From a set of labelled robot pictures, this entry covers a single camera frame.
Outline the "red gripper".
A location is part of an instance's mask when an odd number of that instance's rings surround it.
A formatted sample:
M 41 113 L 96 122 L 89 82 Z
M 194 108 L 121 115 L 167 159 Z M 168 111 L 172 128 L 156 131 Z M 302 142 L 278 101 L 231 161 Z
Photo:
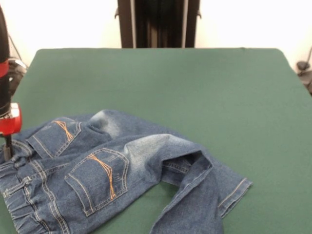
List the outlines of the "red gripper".
M 22 113 L 18 103 L 11 103 L 8 113 L 0 117 L 0 135 L 4 136 L 4 160 L 12 158 L 12 134 L 18 133 L 22 126 Z

